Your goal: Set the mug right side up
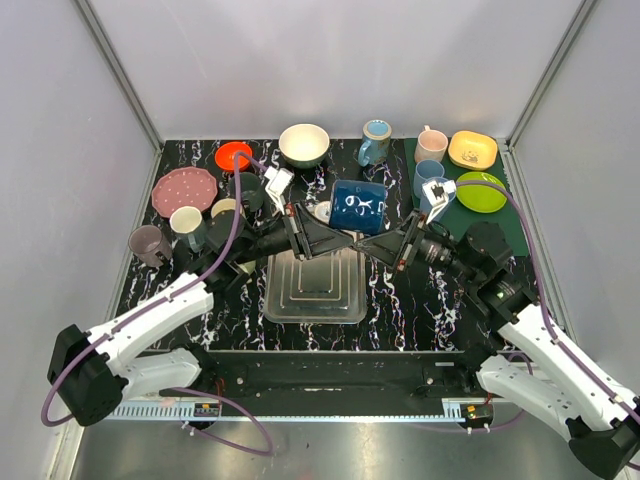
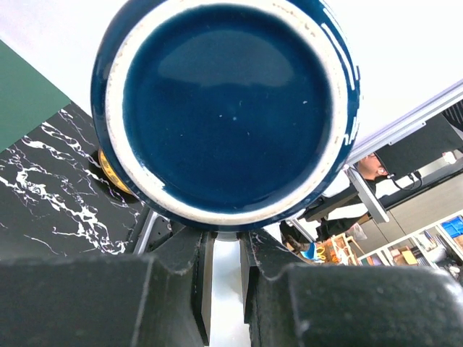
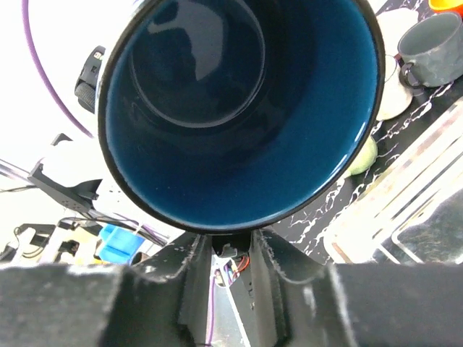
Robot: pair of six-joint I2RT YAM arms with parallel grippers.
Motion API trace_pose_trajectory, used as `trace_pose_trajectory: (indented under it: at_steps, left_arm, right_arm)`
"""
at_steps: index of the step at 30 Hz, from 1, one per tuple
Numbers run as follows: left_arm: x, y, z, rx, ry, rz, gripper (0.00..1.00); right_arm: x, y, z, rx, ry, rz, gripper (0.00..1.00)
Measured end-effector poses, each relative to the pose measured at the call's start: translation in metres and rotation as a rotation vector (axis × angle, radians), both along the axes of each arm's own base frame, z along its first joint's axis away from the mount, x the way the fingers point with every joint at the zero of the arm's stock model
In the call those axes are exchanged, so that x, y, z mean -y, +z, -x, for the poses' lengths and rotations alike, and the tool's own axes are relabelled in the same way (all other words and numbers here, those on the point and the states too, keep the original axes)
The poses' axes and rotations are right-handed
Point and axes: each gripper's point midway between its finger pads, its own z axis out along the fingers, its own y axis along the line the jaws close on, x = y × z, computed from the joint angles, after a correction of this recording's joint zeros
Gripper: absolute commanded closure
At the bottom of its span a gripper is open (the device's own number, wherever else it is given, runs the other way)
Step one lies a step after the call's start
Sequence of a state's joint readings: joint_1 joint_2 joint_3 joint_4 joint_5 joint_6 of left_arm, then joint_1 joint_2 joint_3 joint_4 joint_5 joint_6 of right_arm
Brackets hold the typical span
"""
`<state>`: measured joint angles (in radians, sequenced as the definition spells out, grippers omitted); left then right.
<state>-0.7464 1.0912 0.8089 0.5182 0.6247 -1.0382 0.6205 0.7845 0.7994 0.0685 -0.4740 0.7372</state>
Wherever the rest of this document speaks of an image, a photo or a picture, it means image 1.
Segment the navy blue mug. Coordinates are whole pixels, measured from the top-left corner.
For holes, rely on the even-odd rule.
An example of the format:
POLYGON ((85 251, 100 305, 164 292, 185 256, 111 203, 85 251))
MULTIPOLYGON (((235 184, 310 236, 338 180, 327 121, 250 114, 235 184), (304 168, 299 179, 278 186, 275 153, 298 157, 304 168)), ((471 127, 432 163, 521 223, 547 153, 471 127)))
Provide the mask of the navy blue mug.
POLYGON ((329 226, 377 235, 383 230, 386 200, 383 184, 337 180, 331 191, 329 226))

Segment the dark grey mug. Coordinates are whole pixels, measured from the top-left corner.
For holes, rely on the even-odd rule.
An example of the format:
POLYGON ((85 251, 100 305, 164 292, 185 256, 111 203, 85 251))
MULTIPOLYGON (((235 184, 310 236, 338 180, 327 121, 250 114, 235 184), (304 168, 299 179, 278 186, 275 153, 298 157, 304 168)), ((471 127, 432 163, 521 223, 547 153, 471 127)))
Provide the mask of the dark grey mug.
POLYGON ((242 206, 249 212, 257 212, 262 208, 265 197, 260 178, 253 173, 241 172, 239 181, 240 188, 237 192, 235 176, 230 180, 230 197, 239 199, 242 206))

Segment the cream mug black handle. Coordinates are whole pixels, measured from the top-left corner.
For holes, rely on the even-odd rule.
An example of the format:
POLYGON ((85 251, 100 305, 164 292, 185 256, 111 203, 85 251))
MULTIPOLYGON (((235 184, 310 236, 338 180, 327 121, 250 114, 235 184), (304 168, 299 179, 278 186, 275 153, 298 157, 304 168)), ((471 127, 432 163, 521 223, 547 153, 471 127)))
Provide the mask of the cream mug black handle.
POLYGON ((215 202, 211 208, 211 221, 223 213, 234 213, 236 210, 237 201, 235 198, 224 198, 215 202))

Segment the grey blue mug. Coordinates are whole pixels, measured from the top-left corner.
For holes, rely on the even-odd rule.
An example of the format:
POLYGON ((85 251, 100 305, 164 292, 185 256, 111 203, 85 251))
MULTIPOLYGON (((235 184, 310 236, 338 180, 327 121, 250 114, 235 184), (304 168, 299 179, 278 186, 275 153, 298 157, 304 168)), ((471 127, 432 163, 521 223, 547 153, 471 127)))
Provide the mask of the grey blue mug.
POLYGON ((171 230, 192 252, 202 251, 206 243, 207 229, 200 210, 193 206, 183 206, 175 210, 169 218, 171 230))

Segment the pink lilac mug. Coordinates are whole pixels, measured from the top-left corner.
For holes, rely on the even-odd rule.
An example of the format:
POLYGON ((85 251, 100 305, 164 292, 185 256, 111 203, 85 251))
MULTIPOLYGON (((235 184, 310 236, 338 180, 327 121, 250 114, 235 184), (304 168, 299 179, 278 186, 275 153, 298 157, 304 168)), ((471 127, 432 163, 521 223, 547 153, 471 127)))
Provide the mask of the pink lilac mug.
POLYGON ((129 236, 128 247, 134 256, 152 268, 167 265, 173 256, 169 240, 154 225, 142 225, 134 230, 129 236))

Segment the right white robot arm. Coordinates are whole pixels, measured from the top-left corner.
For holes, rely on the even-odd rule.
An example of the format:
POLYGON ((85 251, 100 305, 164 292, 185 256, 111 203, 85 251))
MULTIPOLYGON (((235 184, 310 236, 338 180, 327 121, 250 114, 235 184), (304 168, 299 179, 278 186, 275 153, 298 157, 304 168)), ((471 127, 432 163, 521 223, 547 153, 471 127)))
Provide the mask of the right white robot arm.
POLYGON ((464 302, 491 332, 546 375, 519 372, 484 345, 467 349, 454 384, 466 396, 502 397, 556 431, 574 457, 601 479, 614 479, 639 452, 639 396, 600 368, 507 268, 512 254, 496 223, 472 224, 455 241, 412 213, 392 231, 363 238, 355 250, 403 271, 425 264, 459 277, 464 302))

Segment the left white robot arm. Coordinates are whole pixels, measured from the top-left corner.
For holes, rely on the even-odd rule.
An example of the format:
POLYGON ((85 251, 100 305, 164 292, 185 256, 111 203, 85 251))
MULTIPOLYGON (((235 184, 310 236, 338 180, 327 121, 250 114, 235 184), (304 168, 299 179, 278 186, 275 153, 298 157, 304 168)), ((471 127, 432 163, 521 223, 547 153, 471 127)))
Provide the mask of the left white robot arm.
POLYGON ((286 205, 258 231, 239 209, 226 210, 211 219, 206 233, 202 255, 155 296, 87 331, 72 324, 58 334, 47 372, 47 403, 59 397, 69 419, 91 426, 123 401, 146 393, 185 387, 196 396, 208 394, 216 372, 196 349, 151 357, 142 352, 211 311, 216 297, 245 282, 242 264, 282 252, 311 260, 355 243, 354 228, 335 227, 300 204, 286 205))

